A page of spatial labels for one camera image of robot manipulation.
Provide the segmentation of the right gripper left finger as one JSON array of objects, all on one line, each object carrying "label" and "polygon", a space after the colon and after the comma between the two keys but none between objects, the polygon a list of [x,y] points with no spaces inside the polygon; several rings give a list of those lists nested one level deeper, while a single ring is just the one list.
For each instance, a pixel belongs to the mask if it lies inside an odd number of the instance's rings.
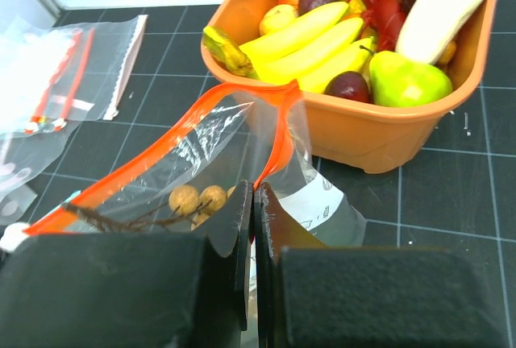
[{"label": "right gripper left finger", "polygon": [[43,234],[1,269],[4,347],[237,347],[253,188],[189,233]]}]

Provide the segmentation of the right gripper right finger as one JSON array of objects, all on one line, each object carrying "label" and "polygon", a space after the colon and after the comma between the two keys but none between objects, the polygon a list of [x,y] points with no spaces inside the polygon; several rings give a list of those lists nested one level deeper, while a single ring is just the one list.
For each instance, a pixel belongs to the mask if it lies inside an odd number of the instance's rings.
[{"label": "right gripper right finger", "polygon": [[473,265],[450,251],[330,247],[255,192],[262,347],[503,347]]}]

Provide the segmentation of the brown longan bunch toy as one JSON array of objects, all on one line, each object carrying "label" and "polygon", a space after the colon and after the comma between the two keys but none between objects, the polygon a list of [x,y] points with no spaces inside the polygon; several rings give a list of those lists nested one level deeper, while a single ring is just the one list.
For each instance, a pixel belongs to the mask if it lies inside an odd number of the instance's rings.
[{"label": "brown longan bunch toy", "polygon": [[189,222],[190,229],[194,230],[227,203],[235,188],[234,185],[225,190],[213,184],[199,193],[194,186],[183,184],[172,190],[165,203],[129,221],[113,219],[100,214],[96,209],[72,202],[62,203],[60,208],[75,214],[79,221],[103,233],[141,233],[149,231],[153,226],[169,230],[170,226],[179,222]]}]

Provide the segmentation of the orange zipper clear bag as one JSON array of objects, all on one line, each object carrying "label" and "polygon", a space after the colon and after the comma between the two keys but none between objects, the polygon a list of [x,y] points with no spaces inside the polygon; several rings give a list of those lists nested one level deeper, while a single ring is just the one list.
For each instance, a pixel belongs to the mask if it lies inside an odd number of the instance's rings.
[{"label": "orange zipper clear bag", "polygon": [[[226,83],[204,93],[153,145],[71,201],[122,221],[165,203],[183,184],[199,193],[246,180],[267,183],[281,207],[329,246],[359,246],[366,221],[312,163],[306,108],[297,83]],[[101,233],[63,209],[27,234]]]}]

